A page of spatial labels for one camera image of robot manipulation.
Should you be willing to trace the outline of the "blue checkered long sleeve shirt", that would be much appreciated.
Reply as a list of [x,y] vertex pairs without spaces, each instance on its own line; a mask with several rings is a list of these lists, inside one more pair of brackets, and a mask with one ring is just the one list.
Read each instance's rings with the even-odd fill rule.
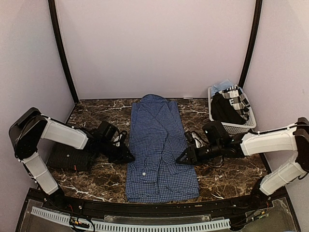
[[135,160],[127,166],[127,201],[167,203],[197,198],[194,167],[176,162],[186,148],[176,101],[148,94],[133,103],[129,149]]

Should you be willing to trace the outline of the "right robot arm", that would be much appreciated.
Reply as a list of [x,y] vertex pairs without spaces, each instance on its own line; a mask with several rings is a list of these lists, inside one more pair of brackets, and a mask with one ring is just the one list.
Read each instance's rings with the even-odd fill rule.
[[244,158],[258,153],[292,151],[293,156],[254,186],[246,205],[256,210],[281,187],[309,171],[309,121],[300,117],[289,126],[230,136],[220,121],[203,126],[208,144],[190,146],[176,159],[178,164],[201,165],[216,157]]

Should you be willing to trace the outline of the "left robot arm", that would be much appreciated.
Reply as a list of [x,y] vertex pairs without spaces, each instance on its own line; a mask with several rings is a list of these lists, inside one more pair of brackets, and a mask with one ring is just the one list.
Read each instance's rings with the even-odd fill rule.
[[107,121],[97,128],[69,126],[28,109],[8,130],[14,156],[23,164],[29,176],[49,197],[58,211],[68,207],[68,199],[49,171],[49,167],[87,171],[98,155],[105,155],[109,163],[124,164],[135,160],[125,144],[127,131]]

